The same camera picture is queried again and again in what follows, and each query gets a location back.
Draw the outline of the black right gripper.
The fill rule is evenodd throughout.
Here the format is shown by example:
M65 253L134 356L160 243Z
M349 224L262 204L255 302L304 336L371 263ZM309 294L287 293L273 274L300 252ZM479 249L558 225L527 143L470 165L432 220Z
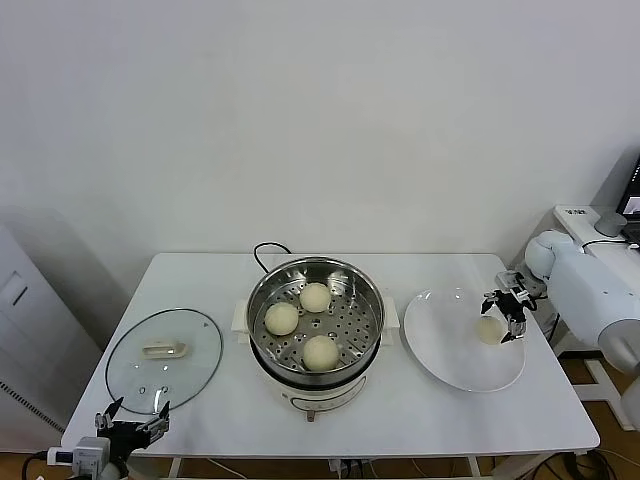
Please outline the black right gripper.
M515 341L524 337L526 332L526 317L524 306L512 293L502 290L494 290L483 295L481 314L485 315L494 305L507 320L507 331L501 343Z

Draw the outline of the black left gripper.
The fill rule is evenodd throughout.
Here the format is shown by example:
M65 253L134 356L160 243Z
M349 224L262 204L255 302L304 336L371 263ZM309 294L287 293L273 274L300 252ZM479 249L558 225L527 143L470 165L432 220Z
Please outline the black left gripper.
M169 430L170 402L167 401L158 414L146 423L115 421L124 398L120 397L108 405L103 413L95 415L97 436L110 442L110 460L127 460L132 452L146 449L150 440L160 439Z

